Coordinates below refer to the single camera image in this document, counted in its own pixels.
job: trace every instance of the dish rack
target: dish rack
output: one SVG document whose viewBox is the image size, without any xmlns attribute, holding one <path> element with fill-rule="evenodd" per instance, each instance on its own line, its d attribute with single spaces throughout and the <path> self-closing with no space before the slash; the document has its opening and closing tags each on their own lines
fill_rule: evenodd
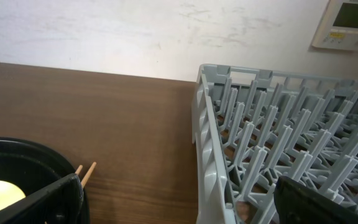
<svg viewBox="0 0 358 224">
<path fill-rule="evenodd" d="M 201 65 L 191 106 L 204 223 L 279 223 L 281 175 L 358 214 L 358 80 Z"/>
</svg>

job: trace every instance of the black object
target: black object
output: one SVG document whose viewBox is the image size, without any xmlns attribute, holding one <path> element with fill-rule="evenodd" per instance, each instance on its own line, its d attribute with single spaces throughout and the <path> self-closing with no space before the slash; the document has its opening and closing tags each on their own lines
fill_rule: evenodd
<svg viewBox="0 0 358 224">
<path fill-rule="evenodd" d="M 274 204 L 280 224 L 358 223 L 358 215 L 291 178 L 278 178 Z"/>
<path fill-rule="evenodd" d="M 0 180 L 15 184 L 26 196 L 74 172 L 74 167 L 62 155 L 46 146 L 21 139 L 0 138 Z M 67 212 L 62 207 L 53 209 L 55 215 Z M 90 223 L 85 190 L 76 223 Z"/>
<path fill-rule="evenodd" d="M 82 200 L 83 191 L 78 176 L 68 174 L 36 193 L 0 210 L 0 224 L 45 222 L 75 224 Z"/>
</svg>

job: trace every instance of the green display screen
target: green display screen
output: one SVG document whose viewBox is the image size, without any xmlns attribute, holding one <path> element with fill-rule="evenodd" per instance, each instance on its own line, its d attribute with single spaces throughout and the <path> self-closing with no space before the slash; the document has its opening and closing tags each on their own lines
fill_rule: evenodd
<svg viewBox="0 0 358 224">
<path fill-rule="evenodd" d="M 334 21 L 334 26 L 358 28 L 358 4 L 343 3 Z"/>
</svg>

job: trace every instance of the yellow label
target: yellow label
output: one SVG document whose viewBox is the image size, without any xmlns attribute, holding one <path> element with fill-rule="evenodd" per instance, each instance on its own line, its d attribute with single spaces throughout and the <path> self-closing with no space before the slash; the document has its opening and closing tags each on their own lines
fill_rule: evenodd
<svg viewBox="0 0 358 224">
<path fill-rule="evenodd" d="M 329 37 L 332 38 L 338 38 L 338 39 L 343 39 L 345 38 L 345 34 L 341 34 L 341 33 L 330 33 Z"/>
</svg>

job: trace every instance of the wooden table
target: wooden table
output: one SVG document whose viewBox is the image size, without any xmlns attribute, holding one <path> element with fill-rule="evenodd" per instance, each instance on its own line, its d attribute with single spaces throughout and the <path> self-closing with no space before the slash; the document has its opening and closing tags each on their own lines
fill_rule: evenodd
<svg viewBox="0 0 358 224">
<path fill-rule="evenodd" d="M 191 82 L 0 63 L 0 136 L 98 162 L 92 224 L 195 223 L 193 93 Z"/>
</svg>

